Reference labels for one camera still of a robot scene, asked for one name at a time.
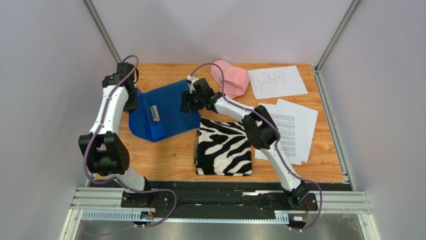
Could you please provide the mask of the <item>blue file folder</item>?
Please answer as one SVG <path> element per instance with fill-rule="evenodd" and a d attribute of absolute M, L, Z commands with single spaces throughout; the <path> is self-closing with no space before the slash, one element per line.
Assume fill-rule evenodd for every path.
<path fill-rule="evenodd" d="M 182 92 L 188 91 L 185 80 L 180 80 L 148 92 L 137 89 L 140 106 L 129 114 L 131 133 L 141 139 L 158 142 L 169 137 L 197 129 L 200 126 L 199 112 L 180 111 Z M 150 106 L 156 105 L 160 121 L 154 122 Z"/>

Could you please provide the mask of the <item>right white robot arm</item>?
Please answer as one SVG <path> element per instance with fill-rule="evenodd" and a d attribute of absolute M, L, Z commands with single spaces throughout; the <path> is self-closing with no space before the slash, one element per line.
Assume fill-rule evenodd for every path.
<path fill-rule="evenodd" d="M 189 113 L 206 109 L 241 123 L 248 142 L 266 156 L 289 199 L 300 204 L 309 193 L 306 181 L 295 173 L 287 160 L 280 144 L 280 133 L 268 110 L 263 105 L 241 105 L 221 92 L 214 92 L 205 78 L 188 75 L 186 82 L 189 90 L 181 94 L 180 111 Z"/>

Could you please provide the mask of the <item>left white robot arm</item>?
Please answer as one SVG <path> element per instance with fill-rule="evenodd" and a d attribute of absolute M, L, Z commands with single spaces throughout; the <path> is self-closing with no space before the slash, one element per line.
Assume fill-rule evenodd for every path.
<path fill-rule="evenodd" d="M 130 153 L 119 137 L 122 114 L 140 106 L 138 79 L 136 65 L 118 63 L 116 72 L 101 82 L 102 101 L 95 123 L 78 139 L 86 177 L 97 185 L 118 183 L 128 201 L 147 199 L 151 190 L 148 180 L 131 167 Z"/>

